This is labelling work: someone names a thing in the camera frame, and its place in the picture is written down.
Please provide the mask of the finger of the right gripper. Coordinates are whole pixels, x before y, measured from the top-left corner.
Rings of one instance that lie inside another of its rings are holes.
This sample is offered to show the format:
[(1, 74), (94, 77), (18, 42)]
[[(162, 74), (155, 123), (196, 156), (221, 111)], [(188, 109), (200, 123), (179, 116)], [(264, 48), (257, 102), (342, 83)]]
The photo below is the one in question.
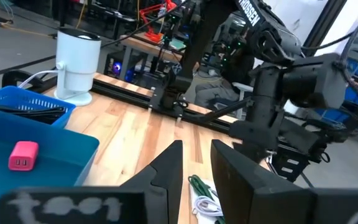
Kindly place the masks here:
[(271, 155), (270, 151), (266, 150), (264, 147), (248, 142), (243, 142), (241, 144), (240, 152), (257, 164), (260, 164), (264, 159)]

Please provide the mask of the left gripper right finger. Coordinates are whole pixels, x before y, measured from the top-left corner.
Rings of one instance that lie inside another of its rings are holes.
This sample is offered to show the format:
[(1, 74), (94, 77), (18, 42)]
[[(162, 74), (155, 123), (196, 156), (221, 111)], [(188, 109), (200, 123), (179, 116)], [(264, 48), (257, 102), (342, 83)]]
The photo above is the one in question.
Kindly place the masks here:
[(220, 140), (211, 141), (213, 180), (226, 223), (311, 223), (313, 195)]

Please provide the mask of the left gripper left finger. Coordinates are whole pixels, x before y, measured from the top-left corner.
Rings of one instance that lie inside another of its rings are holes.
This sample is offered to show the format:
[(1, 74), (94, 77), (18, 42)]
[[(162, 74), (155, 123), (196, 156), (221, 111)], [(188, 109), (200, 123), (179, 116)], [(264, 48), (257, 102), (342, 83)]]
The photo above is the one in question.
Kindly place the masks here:
[(177, 224), (183, 186), (183, 141), (173, 141), (121, 186), (143, 191), (146, 223)]

